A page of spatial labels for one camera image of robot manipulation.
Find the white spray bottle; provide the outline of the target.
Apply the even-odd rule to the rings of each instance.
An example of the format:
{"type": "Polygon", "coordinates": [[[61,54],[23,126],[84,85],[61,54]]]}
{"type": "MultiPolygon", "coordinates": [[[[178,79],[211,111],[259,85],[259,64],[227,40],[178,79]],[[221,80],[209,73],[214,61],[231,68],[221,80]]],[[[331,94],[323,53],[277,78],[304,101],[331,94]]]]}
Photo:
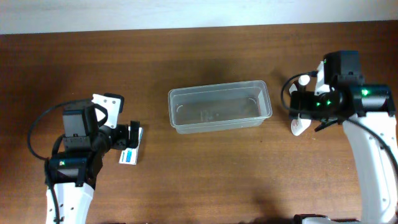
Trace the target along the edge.
{"type": "MultiPolygon", "coordinates": [[[[306,86],[310,82],[309,75],[302,75],[298,78],[298,80],[294,81],[293,84],[289,88],[289,95],[292,96],[292,93],[295,91],[305,91],[306,86]]],[[[291,131],[294,136],[301,135],[311,124],[310,119],[302,119],[300,115],[298,115],[297,119],[293,119],[291,122],[291,131]]]]}

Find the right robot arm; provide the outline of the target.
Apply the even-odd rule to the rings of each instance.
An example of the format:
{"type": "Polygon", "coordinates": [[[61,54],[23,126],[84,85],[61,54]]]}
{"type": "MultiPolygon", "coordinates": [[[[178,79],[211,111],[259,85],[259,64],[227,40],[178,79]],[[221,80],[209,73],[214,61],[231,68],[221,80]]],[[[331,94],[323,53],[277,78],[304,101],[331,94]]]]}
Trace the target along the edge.
{"type": "Polygon", "coordinates": [[[367,84],[357,50],[323,56],[316,70],[299,73],[282,86],[288,91],[291,132],[301,135],[342,126],[351,146],[361,190],[361,218],[341,223],[397,223],[397,119],[388,85],[367,84]]]}

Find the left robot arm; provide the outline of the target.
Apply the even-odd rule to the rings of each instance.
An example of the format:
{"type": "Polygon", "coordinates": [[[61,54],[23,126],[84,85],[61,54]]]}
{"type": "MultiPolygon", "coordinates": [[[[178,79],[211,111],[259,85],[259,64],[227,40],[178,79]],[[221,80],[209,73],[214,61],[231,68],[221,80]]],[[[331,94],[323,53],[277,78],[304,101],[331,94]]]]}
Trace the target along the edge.
{"type": "Polygon", "coordinates": [[[139,145],[140,122],[106,125],[110,110],[90,101],[63,105],[64,134],[45,161],[47,223],[85,223],[103,157],[139,145]]]}

